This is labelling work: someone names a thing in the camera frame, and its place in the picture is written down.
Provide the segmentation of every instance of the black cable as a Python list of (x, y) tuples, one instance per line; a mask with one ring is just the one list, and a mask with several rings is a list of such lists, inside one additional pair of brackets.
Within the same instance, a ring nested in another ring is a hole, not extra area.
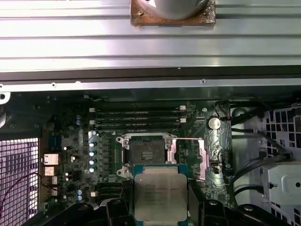
[(42, 175), (39, 174), (39, 173), (34, 172), (34, 173), (27, 174), (27, 175), (25, 175), (25, 176), (23, 176), (23, 177), (20, 177), (20, 178), (19, 178), (18, 180), (16, 180), (15, 183), (13, 183), (12, 186), (10, 186), (10, 187), (8, 188), (8, 190), (4, 193), (3, 199), (2, 199), (1, 202), (0, 202), (0, 219), (1, 219), (1, 217), (2, 217), (2, 212), (3, 212), (4, 203), (5, 203), (5, 201), (6, 201), (6, 198), (7, 198), (8, 194), (9, 194), (10, 190), (12, 190), (16, 185), (18, 185), (23, 179), (25, 179), (25, 178), (27, 178), (27, 177), (29, 177), (29, 176), (31, 176), (31, 175), (37, 175), (37, 176), (40, 178), (40, 184), (41, 184), (42, 186), (57, 191), (55, 188), (52, 188), (52, 187), (50, 187), (50, 186), (47, 186), (47, 185), (43, 184), (43, 183), (42, 183)]
[(243, 164), (243, 166), (241, 167), (241, 169), (238, 170), (238, 171), (236, 172), (236, 174), (238, 174), (241, 170), (243, 170), (245, 167), (247, 167), (247, 166), (248, 166), (250, 163), (252, 163), (253, 161), (259, 161), (259, 160), (262, 160), (262, 159), (263, 159), (262, 157), (256, 157), (256, 158), (252, 158), (252, 159), (246, 161), (246, 162)]
[(251, 172), (252, 170), (258, 168), (258, 167), (261, 167), (261, 166), (264, 166), (264, 165), (269, 165), (269, 164), (272, 164), (272, 163), (275, 163), (275, 162), (278, 162), (278, 161), (282, 161), (285, 159), (285, 155), (287, 153), (287, 151), (281, 146), (279, 145), (276, 141), (274, 141), (272, 138), (268, 137), (265, 133), (259, 131), (259, 130), (253, 130), (253, 129), (236, 129), (236, 128), (232, 128), (232, 131), (234, 132), (241, 132), (241, 133), (254, 133), (254, 134), (260, 134), (262, 135), (264, 138), (266, 138), (275, 148), (278, 149), (279, 151), (279, 155), (276, 155), (276, 156), (273, 156), (271, 158), (267, 158), (267, 159), (264, 159), (264, 160), (260, 160), (260, 161), (257, 161), (241, 170), (239, 170), (234, 178), (230, 181), (230, 191), (229, 191), (229, 195), (230, 197), (233, 199), (233, 202), (234, 202), (234, 207), (236, 209), (238, 209), (238, 204), (237, 204), (237, 201), (235, 199), (235, 192), (234, 192), (234, 183), (239, 179), (241, 178), (243, 175)]
[(245, 186), (245, 187), (242, 187), (238, 190), (236, 190), (234, 192), (234, 195), (238, 195), (239, 193), (243, 192), (243, 191), (246, 191), (246, 190), (255, 190), (261, 194), (264, 194), (264, 191), (263, 191), (263, 186), (260, 186), (260, 185), (251, 185), (251, 186)]
[(234, 192), (234, 183), (238, 179), (240, 179), (242, 176), (244, 176), (245, 174), (251, 172), (252, 170), (254, 170), (258, 167), (261, 167), (261, 166), (264, 166), (264, 165), (269, 165), (269, 164), (272, 164), (272, 163), (275, 163), (275, 162), (278, 162), (278, 161), (282, 161), (284, 159), (285, 159), (285, 156), (280, 154), (280, 155), (277, 155), (277, 156), (267, 158), (265, 160), (261, 160), (261, 161), (258, 161), (256, 163), (253, 163), (253, 164), (245, 167), (244, 169), (242, 169), (239, 173), (237, 173), (229, 183), (229, 187), (230, 187), (229, 195), (230, 195), (230, 198), (233, 200), (234, 207), (236, 209), (238, 209), (238, 203), (235, 199), (235, 192)]
[(287, 151), (281, 145), (279, 145), (275, 140), (273, 140), (272, 138), (270, 138), (268, 135), (266, 135), (262, 131), (254, 130), (254, 129), (236, 129), (236, 128), (232, 128), (231, 130), (233, 132), (239, 132), (239, 133), (254, 133), (254, 134), (257, 133), (257, 134), (260, 134), (267, 141), (269, 141), (272, 146), (274, 146), (275, 148), (277, 148), (280, 153), (287, 153)]

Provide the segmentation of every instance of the ridged metal surface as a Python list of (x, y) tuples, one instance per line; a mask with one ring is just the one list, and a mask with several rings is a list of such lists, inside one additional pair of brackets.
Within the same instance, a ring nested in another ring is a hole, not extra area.
[(217, 0), (216, 14), (132, 27), (129, 0), (0, 1), (0, 71), (300, 64), (301, 1)]

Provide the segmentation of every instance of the circuit board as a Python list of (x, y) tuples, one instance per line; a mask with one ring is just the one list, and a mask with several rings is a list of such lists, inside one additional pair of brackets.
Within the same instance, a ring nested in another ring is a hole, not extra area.
[[(187, 164), (208, 199), (227, 206), (228, 179), (233, 175), (229, 121), (217, 129), (210, 119), (222, 114), (213, 101), (93, 102), (59, 106), (49, 134), (50, 153), (58, 153), (57, 192), (65, 207), (77, 202), (93, 206), (120, 196), (121, 182), (133, 180), (134, 164)], [(202, 180), (200, 139), (210, 166)], [(176, 151), (170, 155), (170, 149)]]

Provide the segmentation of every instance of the rusty mounting plate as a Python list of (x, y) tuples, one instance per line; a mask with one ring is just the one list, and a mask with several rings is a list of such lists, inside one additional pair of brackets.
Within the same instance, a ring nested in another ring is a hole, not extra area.
[(144, 12), (138, 0), (131, 0), (131, 24), (133, 26), (200, 26), (216, 22), (215, 0), (209, 0), (206, 7), (196, 15), (184, 20), (166, 20)]

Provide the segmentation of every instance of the perforated vent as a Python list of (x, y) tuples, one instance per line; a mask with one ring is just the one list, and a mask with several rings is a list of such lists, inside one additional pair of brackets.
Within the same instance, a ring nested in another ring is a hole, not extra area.
[[(0, 141), (0, 200), (19, 178), (37, 172), (39, 140), (37, 138)], [(24, 178), (6, 196), (1, 226), (16, 226), (33, 217), (38, 208), (37, 175)]]
[[(297, 161), (301, 161), (301, 108), (299, 106), (267, 112), (262, 127), (269, 137), (293, 153)], [(265, 147), (268, 157), (277, 153), (277, 149), (271, 143), (267, 142)], [(280, 208), (280, 205), (272, 202), (269, 202), (269, 205), (274, 216), (292, 226), (301, 226), (300, 211), (296, 206), (288, 203)]]

